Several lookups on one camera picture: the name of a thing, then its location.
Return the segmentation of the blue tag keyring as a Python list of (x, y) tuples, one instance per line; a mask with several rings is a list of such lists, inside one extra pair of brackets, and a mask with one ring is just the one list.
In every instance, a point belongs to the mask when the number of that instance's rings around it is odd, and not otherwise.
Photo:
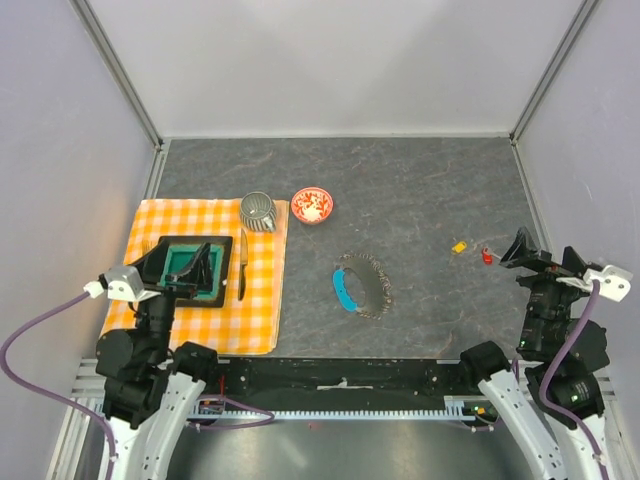
[[(345, 280), (348, 272), (353, 273), (363, 287), (362, 305), (359, 305), (348, 291)], [(332, 274), (332, 284), (342, 308), (363, 318), (378, 319), (393, 303), (389, 277), (381, 263), (370, 254), (342, 254)]]

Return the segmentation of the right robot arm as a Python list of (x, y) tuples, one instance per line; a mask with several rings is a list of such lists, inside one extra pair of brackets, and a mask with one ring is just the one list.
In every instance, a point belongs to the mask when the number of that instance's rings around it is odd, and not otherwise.
[(499, 264), (528, 271), (516, 279), (529, 291), (516, 352), (530, 365), (518, 374), (486, 341), (461, 353), (460, 386), (489, 400), (535, 478), (614, 478), (596, 378), (609, 364), (606, 330), (591, 319), (601, 287), (579, 284), (590, 264), (571, 247), (555, 262), (525, 227)]

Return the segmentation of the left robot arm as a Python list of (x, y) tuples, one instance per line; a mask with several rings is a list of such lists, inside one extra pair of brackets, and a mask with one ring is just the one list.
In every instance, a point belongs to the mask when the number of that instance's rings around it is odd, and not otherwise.
[(219, 382), (214, 350), (192, 342), (169, 347), (177, 304), (213, 286), (211, 245), (196, 245), (182, 268), (167, 271), (170, 247), (163, 238), (134, 263), (84, 287), (92, 298), (126, 303), (135, 319), (96, 343), (96, 372), (105, 380), (100, 473), (106, 479), (165, 478), (188, 411)]

